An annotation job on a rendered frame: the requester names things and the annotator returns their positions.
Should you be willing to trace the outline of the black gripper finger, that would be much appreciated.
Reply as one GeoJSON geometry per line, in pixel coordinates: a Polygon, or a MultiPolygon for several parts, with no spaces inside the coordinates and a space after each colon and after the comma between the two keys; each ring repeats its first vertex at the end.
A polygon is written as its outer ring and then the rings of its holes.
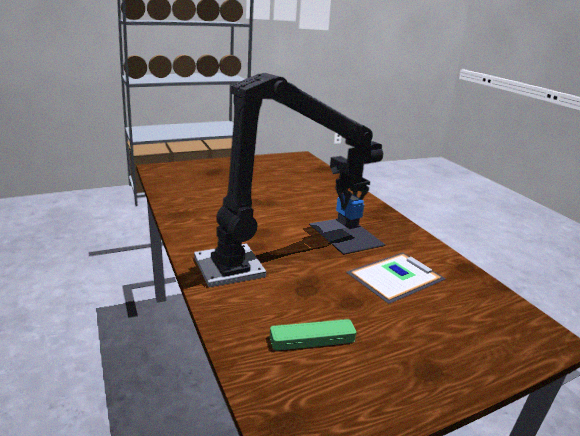
{"type": "MultiPolygon", "coordinates": [[[[359,198],[360,199],[363,199],[365,197],[365,195],[369,192],[369,189],[368,190],[362,190],[360,192],[361,192],[361,195],[360,195],[359,198]]],[[[357,192],[353,192],[353,195],[357,196],[357,193],[358,193],[358,191],[357,192]]]]}
{"type": "Polygon", "coordinates": [[[346,191],[342,191],[341,189],[339,189],[339,188],[337,188],[337,187],[335,187],[335,189],[336,189],[336,192],[337,192],[337,194],[338,194],[338,196],[339,196],[339,199],[340,199],[340,202],[341,202],[342,209],[344,209],[344,210],[345,210],[345,209],[346,209],[346,207],[347,207],[347,205],[348,205],[348,202],[349,202],[349,200],[350,200],[350,198],[351,198],[352,192],[350,192],[350,191],[348,191],[348,190],[346,190],[346,191]],[[345,195],[345,202],[343,201],[343,195],[342,195],[342,193],[345,195]]]}

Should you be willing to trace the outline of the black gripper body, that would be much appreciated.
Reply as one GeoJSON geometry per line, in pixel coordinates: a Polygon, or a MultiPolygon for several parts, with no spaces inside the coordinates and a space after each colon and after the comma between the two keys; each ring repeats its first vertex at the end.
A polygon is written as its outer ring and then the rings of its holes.
{"type": "Polygon", "coordinates": [[[362,180],[364,166],[360,167],[360,169],[358,167],[353,167],[353,169],[351,169],[352,166],[347,164],[346,166],[348,167],[346,182],[341,179],[336,179],[335,187],[341,189],[342,191],[346,191],[348,188],[350,188],[352,192],[368,190],[369,187],[366,185],[370,185],[371,181],[365,178],[362,180]]]}

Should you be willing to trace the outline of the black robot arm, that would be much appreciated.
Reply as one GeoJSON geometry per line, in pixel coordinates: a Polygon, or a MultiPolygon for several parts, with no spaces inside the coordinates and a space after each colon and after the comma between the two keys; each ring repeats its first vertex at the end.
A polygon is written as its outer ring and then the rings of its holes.
{"type": "Polygon", "coordinates": [[[212,261],[223,277],[251,271],[242,242],[250,240],[258,227],[253,217],[251,189],[262,99],[279,99],[275,101],[281,102],[341,137],[350,139],[345,140],[345,144],[354,148],[348,149],[347,159],[342,156],[330,159],[332,174],[340,173],[339,179],[345,182],[348,170],[346,164],[352,166],[351,169],[353,167],[360,169],[364,164],[380,162],[383,158],[382,144],[371,141],[373,133],[369,128],[347,118],[292,85],[287,83],[285,78],[268,73],[256,74],[231,85],[230,94],[234,95],[234,122],[229,185],[227,196],[223,198],[223,206],[216,216],[219,224],[218,250],[216,247],[215,251],[210,253],[212,261]]]}

